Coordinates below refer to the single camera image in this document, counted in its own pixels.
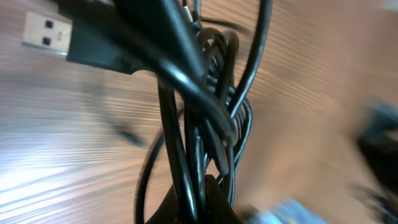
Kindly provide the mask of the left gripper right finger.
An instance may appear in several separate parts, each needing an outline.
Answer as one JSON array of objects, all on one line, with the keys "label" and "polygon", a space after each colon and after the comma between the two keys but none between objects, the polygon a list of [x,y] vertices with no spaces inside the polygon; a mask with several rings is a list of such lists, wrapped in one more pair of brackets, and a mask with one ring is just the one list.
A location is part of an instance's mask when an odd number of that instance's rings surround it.
[{"label": "left gripper right finger", "polygon": [[207,218],[211,224],[243,224],[212,175],[205,176]]}]

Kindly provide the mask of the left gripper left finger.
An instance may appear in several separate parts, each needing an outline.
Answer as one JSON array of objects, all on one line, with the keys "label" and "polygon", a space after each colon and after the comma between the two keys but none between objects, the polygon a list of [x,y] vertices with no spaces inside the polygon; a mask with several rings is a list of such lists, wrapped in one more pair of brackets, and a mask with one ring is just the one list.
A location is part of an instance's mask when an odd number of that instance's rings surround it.
[{"label": "left gripper left finger", "polygon": [[146,224],[174,224],[178,214],[178,200],[172,185],[165,198]]}]

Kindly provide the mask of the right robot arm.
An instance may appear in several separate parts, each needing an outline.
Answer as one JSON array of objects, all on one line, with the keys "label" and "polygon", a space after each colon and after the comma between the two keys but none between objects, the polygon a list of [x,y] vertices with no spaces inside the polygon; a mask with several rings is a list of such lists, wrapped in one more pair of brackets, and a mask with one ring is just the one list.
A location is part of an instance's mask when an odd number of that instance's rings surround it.
[{"label": "right robot arm", "polygon": [[374,101],[368,108],[369,120],[355,143],[384,195],[361,190],[379,204],[372,208],[379,212],[382,223],[397,223],[397,201],[392,199],[397,195],[397,140],[388,135],[397,131],[397,108],[384,101]]}]

